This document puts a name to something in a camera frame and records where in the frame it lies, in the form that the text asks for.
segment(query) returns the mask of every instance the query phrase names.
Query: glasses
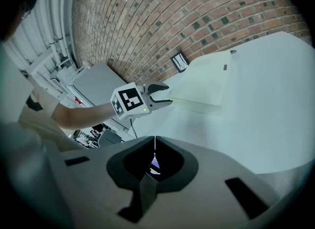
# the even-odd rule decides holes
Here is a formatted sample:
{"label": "glasses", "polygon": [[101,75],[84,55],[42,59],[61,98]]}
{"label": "glasses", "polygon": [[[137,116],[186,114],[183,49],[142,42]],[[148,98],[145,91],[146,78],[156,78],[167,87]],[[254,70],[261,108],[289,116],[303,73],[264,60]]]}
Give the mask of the glasses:
{"label": "glasses", "polygon": [[23,12],[23,15],[22,15],[22,19],[23,19],[23,20],[24,20],[26,17],[28,17],[28,15],[31,13],[30,6],[29,6],[26,2],[20,4],[20,11]]}

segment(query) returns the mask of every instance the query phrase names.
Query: ceiling pipe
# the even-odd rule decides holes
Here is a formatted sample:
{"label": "ceiling pipe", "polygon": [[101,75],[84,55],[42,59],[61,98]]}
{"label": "ceiling pipe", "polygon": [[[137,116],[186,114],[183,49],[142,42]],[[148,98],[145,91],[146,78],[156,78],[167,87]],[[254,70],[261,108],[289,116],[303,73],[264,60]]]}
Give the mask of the ceiling pipe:
{"label": "ceiling pipe", "polygon": [[50,47],[54,53],[55,60],[57,62],[56,64],[58,65],[60,64],[61,61],[60,61],[60,56],[56,49],[55,40],[53,38],[51,28],[49,26],[49,20],[47,17],[46,0],[39,0],[39,4],[40,4],[40,9],[41,9],[41,17],[42,17],[42,21],[44,25],[44,31],[45,31],[45,34],[47,35]]}
{"label": "ceiling pipe", "polygon": [[67,45],[66,40],[65,40],[65,31],[64,31],[64,0],[61,0],[60,14],[61,14],[60,19],[61,19],[61,30],[62,30],[62,34],[63,34],[63,42],[65,44],[65,50],[67,52],[67,55],[68,55],[68,57],[70,57],[68,45]]}
{"label": "ceiling pipe", "polygon": [[61,51],[64,57],[67,57],[67,51],[65,50],[66,47],[64,45],[64,37],[61,30],[61,22],[60,22],[60,0],[52,0],[52,6],[53,6],[53,21],[58,37],[58,41],[60,43]]}

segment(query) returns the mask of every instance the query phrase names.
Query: beige shirt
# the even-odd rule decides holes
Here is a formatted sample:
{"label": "beige shirt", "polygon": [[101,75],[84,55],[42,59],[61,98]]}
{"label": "beige shirt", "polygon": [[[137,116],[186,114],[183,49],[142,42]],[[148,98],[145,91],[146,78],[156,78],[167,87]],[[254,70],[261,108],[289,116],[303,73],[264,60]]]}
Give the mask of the beige shirt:
{"label": "beige shirt", "polygon": [[35,131],[42,139],[53,141],[61,152],[85,149],[80,143],[67,137],[51,118],[60,101],[40,87],[31,76],[27,79],[34,89],[28,104],[22,110],[19,124]]}

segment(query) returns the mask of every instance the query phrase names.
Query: black-framed picture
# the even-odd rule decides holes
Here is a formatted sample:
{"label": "black-framed picture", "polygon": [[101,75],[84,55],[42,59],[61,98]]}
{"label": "black-framed picture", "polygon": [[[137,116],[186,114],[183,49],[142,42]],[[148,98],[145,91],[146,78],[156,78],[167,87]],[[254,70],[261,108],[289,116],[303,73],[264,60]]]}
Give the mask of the black-framed picture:
{"label": "black-framed picture", "polygon": [[189,65],[189,61],[185,57],[182,51],[179,51],[171,57],[171,61],[179,72],[183,72]]}

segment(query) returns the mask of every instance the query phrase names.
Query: gray panel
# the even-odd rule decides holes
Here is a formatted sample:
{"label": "gray panel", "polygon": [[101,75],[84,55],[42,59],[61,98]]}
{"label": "gray panel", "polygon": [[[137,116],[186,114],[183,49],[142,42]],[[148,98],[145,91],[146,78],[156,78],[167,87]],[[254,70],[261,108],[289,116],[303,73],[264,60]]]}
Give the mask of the gray panel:
{"label": "gray panel", "polygon": [[[98,62],[73,82],[75,88],[94,105],[109,103],[114,89],[125,84],[105,62]],[[130,120],[113,119],[130,128]]]}

